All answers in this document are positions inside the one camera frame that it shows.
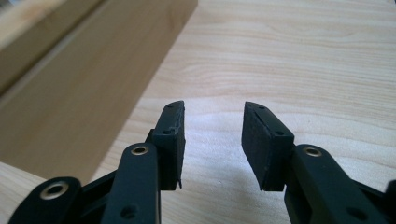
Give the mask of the light wooden box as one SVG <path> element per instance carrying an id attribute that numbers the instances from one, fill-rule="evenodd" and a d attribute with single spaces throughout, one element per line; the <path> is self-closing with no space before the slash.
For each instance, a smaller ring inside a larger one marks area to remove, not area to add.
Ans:
<path id="1" fill-rule="evenodd" d="M 88 182 L 198 0 L 0 9 L 0 162 Z"/>

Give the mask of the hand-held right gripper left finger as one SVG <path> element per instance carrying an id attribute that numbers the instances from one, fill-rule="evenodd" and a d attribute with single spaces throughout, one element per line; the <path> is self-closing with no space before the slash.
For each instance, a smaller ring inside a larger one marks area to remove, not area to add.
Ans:
<path id="1" fill-rule="evenodd" d="M 159 182 L 161 190 L 182 188 L 181 174 L 185 152 L 185 105 L 175 101 L 163 108 L 147 142 L 153 144 L 159 155 Z"/>

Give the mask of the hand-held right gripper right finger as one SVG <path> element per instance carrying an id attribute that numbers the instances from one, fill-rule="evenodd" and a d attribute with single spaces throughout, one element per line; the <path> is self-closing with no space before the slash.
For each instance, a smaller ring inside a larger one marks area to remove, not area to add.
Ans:
<path id="1" fill-rule="evenodd" d="M 293 133 L 266 106 L 245 102 L 241 145 L 260 190 L 283 190 L 293 141 Z"/>

